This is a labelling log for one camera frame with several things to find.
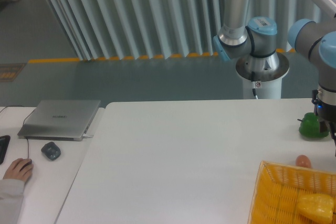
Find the grey sleeved forearm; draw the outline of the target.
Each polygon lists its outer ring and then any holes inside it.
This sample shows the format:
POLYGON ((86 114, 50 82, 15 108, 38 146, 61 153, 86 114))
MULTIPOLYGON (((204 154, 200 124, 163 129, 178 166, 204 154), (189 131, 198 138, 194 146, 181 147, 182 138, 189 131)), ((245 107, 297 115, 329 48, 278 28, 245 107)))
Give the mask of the grey sleeved forearm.
POLYGON ((18 179, 1 180, 1 223, 17 223, 24 199, 25 183, 18 179))

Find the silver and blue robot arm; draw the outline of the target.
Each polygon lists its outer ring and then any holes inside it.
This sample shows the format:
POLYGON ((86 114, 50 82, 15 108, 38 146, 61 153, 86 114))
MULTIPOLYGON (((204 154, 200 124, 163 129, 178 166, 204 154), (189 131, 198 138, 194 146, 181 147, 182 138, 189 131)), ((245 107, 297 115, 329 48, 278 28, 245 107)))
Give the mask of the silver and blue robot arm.
MULTIPOLYGON (((329 16, 328 22, 295 22, 288 43, 318 70, 318 87, 312 92, 320 132, 335 137, 335 0, 312 0, 329 16)), ((223 60, 237 58, 236 72, 245 96, 279 98, 288 59, 276 52, 277 25, 268 17, 247 19, 249 0, 225 0, 224 23, 213 39, 223 60)))

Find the person's hand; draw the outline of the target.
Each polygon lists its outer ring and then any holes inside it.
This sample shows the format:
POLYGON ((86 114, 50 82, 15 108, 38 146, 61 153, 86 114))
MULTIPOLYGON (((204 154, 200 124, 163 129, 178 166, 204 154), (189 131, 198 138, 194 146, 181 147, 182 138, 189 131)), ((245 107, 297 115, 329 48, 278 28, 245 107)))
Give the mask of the person's hand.
POLYGON ((30 158, 27 158, 27 159, 18 158, 14 160, 10 164, 9 168, 6 170, 3 176, 3 179, 16 179, 16 180, 23 181, 24 183, 27 182, 33 174, 34 165, 32 164, 33 167, 31 168, 31 170, 28 170, 28 171, 20 172, 20 169, 29 160, 30 158))

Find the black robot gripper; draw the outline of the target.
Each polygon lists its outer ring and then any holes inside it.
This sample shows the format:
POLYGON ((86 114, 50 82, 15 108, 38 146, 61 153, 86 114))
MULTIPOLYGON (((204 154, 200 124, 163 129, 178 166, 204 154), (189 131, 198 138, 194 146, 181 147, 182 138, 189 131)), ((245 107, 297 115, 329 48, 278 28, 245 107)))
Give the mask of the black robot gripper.
POLYGON ((335 90, 317 88, 312 90, 312 103, 314 113, 319 121, 320 133, 329 132, 329 122, 335 123, 335 90))

